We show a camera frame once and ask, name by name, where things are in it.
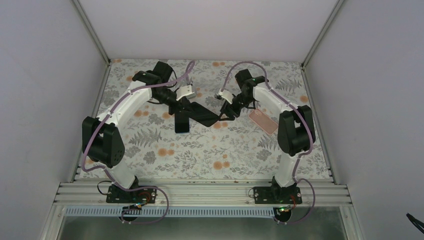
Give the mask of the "black smartphone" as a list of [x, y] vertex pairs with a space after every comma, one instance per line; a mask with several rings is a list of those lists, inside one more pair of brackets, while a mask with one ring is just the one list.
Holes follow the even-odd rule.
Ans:
[[176, 134], [190, 132], [190, 118], [185, 111], [179, 111], [174, 114], [174, 131]]

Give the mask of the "black phone-shaped object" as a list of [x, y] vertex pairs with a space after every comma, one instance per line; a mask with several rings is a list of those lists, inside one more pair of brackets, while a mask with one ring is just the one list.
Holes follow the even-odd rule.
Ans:
[[191, 102], [188, 105], [187, 111], [189, 118], [205, 127], [211, 127], [219, 120], [219, 116], [217, 114], [202, 106], [198, 102]]

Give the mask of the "pink phone case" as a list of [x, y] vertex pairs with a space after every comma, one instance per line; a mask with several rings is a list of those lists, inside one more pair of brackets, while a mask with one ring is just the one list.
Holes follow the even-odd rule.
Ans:
[[248, 117], [268, 135], [272, 135], [278, 129], [278, 124], [260, 109], [252, 110]]

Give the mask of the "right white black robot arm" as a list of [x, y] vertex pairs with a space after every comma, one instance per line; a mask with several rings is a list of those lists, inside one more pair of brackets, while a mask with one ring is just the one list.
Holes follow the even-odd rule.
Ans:
[[312, 150], [316, 140], [312, 110], [307, 105], [295, 105], [286, 100], [271, 87], [266, 75], [253, 77], [248, 69], [244, 69], [235, 75], [235, 79], [241, 90], [238, 95], [224, 87], [216, 95], [217, 99], [225, 101], [221, 116], [234, 120], [243, 108], [254, 102], [278, 115], [277, 143], [289, 159], [280, 161], [268, 193], [274, 202], [282, 204], [297, 186], [296, 170], [300, 158]]

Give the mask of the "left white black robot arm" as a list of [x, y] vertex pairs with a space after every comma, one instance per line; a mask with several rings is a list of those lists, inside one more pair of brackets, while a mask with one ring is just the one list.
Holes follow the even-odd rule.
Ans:
[[122, 128], [136, 110], [153, 98], [168, 106], [178, 105], [180, 98], [169, 86], [188, 78], [194, 66], [195, 61], [190, 61], [183, 75], [170, 81], [173, 68], [158, 61], [152, 70], [137, 72], [124, 94], [104, 112], [86, 117], [82, 122], [81, 170], [86, 173], [103, 170], [120, 188], [119, 196], [128, 203], [134, 202], [140, 190], [137, 177], [123, 162]]

